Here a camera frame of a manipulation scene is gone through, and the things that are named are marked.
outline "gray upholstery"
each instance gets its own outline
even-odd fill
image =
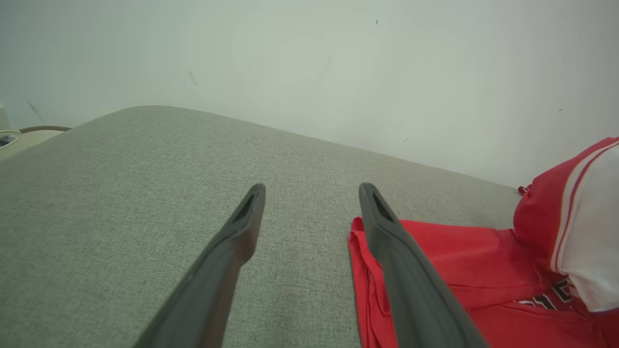
[[[401,219],[509,228],[513,188],[231,118],[136,107],[0,162],[0,346],[130,347],[254,183],[224,346],[358,347],[358,185]]]

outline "brown curved edge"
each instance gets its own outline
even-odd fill
[[[60,126],[37,126],[37,127],[28,127],[28,128],[23,128],[20,129],[20,133],[29,133],[29,132],[34,132],[34,131],[61,131],[61,132],[66,132],[69,129],[71,129],[70,127],[60,127]]]

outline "white wall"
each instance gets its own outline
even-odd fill
[[[619,135],[619,2],[2,0],[0,69],[16,128],[174,105],[518,186]]]

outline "red clothing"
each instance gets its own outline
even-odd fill
[[[402,225],[492,347],[619,347],[618,173],[619,138],[608,138],[538,176],[513,230]],[[383,272],[359,217],[348,245],[361,343],[397,347]]]

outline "red stripe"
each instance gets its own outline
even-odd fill
[[[569,197],[568,219],[565,222],[565,228],[563,229],[563,235],[561,236],[561,240],[559,241],[559,247],[556,249],[555,269],[556,269],[556,271],[558,273],[560,273],[560,271],[559,271],[559,255],[561,254],[561,249],[563,247],[563,239],[565,239],[566,231],[568,230],[569,218],[572,215],[572,207],[574,206],[574,196],[576,195],[576,191],[578,190],[578,185],[580,185],[582,177],[587,172],[587,169],[589,169],[589,166],[591,165],[591,163],[593,163],[593,161],[595,161],[598,157],[600,157],[604,152],[606,152],[606,151],[608,151],[608,150],[610,150],[610,149],[612,149],[613,147],[616,147],[616,146],[619,146],[619,144],[615,144],[615,145],[609,147],[608,149],[604,149],[604,150],[600,151],[599,154],[595,155],[592,159],[590,159],[589,163],[587,163],[587,165],[584,166],[583,170],[581,171],[580,175],[578,176],[578,179],[576,180],[576,183],[574,184],[574,189],[572,189],[572,194]]]

